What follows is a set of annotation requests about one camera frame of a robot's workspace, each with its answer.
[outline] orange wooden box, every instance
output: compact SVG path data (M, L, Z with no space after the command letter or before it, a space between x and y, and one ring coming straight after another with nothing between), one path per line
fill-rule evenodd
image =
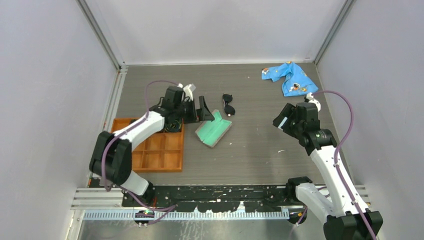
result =
M130 125L136 118L115 118L112 133ZM132 152L136 173L181 172L183 170L184 124L181 132L158 132L140 143Z

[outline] white wall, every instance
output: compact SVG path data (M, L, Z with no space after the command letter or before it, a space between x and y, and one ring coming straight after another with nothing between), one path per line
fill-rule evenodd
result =
M126 64L312 62L345 0L89 0Z
M325 89L351 100L343 147L383 216L387 239L424 234L424 2L358 0L318 65ZM339 135L346 105L329 97Z
M64 239L116 70L75 0L0 2L1 239Z

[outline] blue cloth with cartoon print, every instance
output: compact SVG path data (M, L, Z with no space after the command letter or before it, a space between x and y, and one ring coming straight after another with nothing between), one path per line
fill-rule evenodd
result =
M305 74L302 68L291 61L281 66L272 66L262 70L262 80L271 79L276 82L284 76L285 81L281 86L284 97L302 96L318 91L318 87Z

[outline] robotic arm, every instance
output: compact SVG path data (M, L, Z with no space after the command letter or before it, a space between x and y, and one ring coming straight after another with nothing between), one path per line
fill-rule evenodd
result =
M337 157L340 173L338 172L334 161L336 140L330 130L320 127L318 112L321 105L311 93L305 97L305 101L296 106L287 103L273 120L273 125L296 138L305 148L324 179L331 201L324 197L307 177L289 179L286 185L287 194L303 202L318 217L323 224L327 239L368 239L368 230L355 203L359 205L361 213L365 215L375 234L380 230L383 218L378 211L371 212L360 197L340 155ZM354 202L341 178L347 182L355 196Z
M200 108L196 109L193 91L196 87L189 84L183 87L169 86L165 96L158 104L152 106L140 119L124 129L113 133L103 131L97 137L91 157L89 169L97 175L102 175L102 156L106 146L116 136L121 135L107 151L105 172L106 179L139 196L145 194L151 185L132 170L132 152L149 136L176 123L185 124L215 120L205 103L204 96L199 97Z

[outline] black sunglasses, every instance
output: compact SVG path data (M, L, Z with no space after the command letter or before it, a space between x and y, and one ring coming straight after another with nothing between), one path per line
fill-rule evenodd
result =
M224 112L228 115L228 117L236 114L236 110L234 109L234 107L228 105L229 103L231 103L232 100L232 95L226 93L222 95L222 101L224 102Z

